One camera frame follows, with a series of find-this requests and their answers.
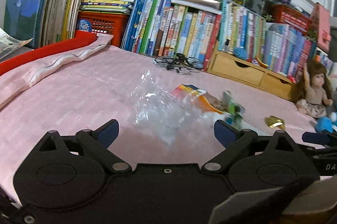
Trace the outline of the pink folded quilt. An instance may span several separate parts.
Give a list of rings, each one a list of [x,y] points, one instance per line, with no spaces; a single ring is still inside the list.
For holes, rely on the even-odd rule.
[[[97,33],[97,40],[90,45],[37,59],[3,74],[1,76],[1,108],[4,108],[21,92],[33,87],[62,66],[83,61],[106,48],[112,39],[112,35]]]

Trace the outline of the pink box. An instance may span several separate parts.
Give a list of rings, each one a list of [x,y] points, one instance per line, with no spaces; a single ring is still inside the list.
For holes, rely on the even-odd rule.
[[[316,3],[311,13],[311,22],[317,36],[317,46],[328,53],[330,50],[330,13],[320,3]]]

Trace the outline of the row of upright books centre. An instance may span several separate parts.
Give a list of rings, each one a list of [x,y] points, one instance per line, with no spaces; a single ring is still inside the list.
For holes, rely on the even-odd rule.
[[[206,71],[220,21],[216,0],[134,0],[121,47]]]

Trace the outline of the red basket on shelf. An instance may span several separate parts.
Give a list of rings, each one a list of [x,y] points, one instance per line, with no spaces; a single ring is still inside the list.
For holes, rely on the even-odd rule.
[[[273,5],[272,19],[275,23],[288,24],[292,28],[307,35],[312,24],[310,17],[296,11],[285,4]]]

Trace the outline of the upright books beside blue book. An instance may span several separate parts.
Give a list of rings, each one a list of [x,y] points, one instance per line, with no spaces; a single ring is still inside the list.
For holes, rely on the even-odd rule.
[[[43,14],[40,47],[71,39],[81,0],[47,0]]]

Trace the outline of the colourful snack wrapper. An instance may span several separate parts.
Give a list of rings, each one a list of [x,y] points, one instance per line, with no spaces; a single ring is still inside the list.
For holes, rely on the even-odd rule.
[[[196,108],[204,117],[212,118],[214,122],[222,120],[237,130],[243,128],[245,108],[233,100],[230,91],[222,92],[222,97],[217,98],[194,85],[181,84],[170,95],[177,99],[181,106]]]

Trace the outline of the brown haired doll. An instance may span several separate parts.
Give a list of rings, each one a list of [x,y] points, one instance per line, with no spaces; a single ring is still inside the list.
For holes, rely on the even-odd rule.
[[[309,60],[291,96],[300,113],[314,119],[324,117],[326,108],[333,103],[326,67],[316,60]]]

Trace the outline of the red mat edge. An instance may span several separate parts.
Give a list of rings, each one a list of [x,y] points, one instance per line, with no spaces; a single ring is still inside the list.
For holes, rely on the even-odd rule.
[[[45,47],[38,48],[30,52],[26,52],[22,55],[18,55],[11,59],[3,61],[1,63],[0,75],[2,76],[3,74],[17,68],[18,66],[24,65],[31,61],[35,61],[43,57],[55,55],[57,53],[62,53],[90,45],[96,40],[97,40],[96,33],[76,30],[75,37],[72,39],[67,39],[60,41],[58,43],[47,45]]]

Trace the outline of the clear plastic bag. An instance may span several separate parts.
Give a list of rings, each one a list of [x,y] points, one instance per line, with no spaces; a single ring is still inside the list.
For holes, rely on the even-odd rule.
[[[178,136],[196,133],[199,137],[211,128],[214,115],[200,108],[197,96],[174,95],[151,70],[142,74],[129,98],[134,128],[166,145],[173,144]]]

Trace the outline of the blue Doraemon plush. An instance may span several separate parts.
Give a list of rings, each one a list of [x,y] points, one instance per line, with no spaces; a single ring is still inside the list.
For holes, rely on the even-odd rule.
[[[328,116],[319,118],[315,125],[315,131],[317,133],[323,133],[325,131],[330,133],[336,133],[337,131],[336,112],[331,112]]]

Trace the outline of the wooden drawer organizer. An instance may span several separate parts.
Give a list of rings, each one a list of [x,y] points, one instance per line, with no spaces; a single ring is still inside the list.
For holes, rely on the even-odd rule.
[[[282,99],[291,100],[291,90],[294,84],[288,78],[218,51],[216,45],[208,62],[207,72],[271,93]]]

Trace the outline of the row of books on organizer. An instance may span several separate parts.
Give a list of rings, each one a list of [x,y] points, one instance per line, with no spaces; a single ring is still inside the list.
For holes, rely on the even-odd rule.
[[[232,0],[222,0],[218,50],[297,83],[310,54],[311,39],[309,34],[303,35],[288,24],[275,23],[272,19],[275,4],[299,11],[290,0],[262,0],[261,14]],[[310,17],[305,11],[299,12]]]

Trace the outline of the red plastic basket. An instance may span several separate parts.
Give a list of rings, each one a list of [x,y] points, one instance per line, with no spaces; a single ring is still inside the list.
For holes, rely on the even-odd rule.
[[[120,47],[128,20],[125,14],[80,11],[76,30],[112,35],[111,45]]]

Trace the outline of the large blue book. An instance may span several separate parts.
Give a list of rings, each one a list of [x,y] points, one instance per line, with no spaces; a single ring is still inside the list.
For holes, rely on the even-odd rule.
[[[18,40],[29,40],[29,48],[38,48],[46,2],[47,0],[6,0],[4,31]]]

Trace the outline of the open magazine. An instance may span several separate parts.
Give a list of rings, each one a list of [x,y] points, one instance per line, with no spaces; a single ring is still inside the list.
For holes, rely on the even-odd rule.
[[[27,45],[31,41],[32,39],[18,40],[10,36],[2,28],[0,28],[0,59],[3,59],[17,49],[23,47],[24,45]]]

